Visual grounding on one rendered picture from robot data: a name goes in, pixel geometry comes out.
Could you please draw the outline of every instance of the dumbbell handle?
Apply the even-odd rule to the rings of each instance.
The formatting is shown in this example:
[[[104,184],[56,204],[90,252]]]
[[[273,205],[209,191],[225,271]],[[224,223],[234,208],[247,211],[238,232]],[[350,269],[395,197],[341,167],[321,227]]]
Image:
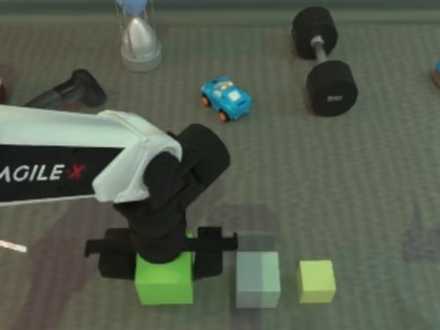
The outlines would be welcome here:
[[[312,38],[310,45],[315,50],[316,60],[318,63],[327,61],[327,54],[324,49],[324,39],[321,36],[315,36]]]

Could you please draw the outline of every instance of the green block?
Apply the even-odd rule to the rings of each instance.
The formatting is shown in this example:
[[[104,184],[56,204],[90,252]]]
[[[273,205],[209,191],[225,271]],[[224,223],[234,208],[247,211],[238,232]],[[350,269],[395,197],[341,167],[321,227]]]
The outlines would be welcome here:
[[[191,305],[193,303],[193,254],[156,265],[136,259],[135,288],[142,305]]]
[[[301,261],[297,281],[300,304],[330,303],[336,293],[330,260]]]

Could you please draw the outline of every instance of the gray block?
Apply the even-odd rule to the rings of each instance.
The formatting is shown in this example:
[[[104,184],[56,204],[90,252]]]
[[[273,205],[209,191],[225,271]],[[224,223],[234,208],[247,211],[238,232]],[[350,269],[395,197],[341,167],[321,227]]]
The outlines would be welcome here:
[[[278,252],[237,252],[237,308],[276,308],[280,294]]]

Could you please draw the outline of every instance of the car wheel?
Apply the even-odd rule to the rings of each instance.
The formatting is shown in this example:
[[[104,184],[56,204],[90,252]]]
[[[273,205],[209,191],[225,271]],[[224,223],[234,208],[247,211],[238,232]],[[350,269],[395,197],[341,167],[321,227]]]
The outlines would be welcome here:
[[[221,120],[222,122],[229,122],[229,120],[230,120],[228,114],[227,114],[225,111],[223,111],[223,110],[220,110],[220,112],[219,112],[219,118],[220,118],[220,120]]]
[[[209,98],[206,97],[205,94],[201,95],[201,103],[205,106],[205,107],[209,107],[211,105],[211,102],[209,101]]]

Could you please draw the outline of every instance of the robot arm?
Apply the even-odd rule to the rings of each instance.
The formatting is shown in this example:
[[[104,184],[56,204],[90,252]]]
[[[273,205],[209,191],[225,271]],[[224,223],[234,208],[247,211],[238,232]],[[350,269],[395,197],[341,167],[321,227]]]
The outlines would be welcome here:
[[[147,166],[181,144],[133,113],[97,115],[0,106],[0,206],[95,197],[150,197]]]

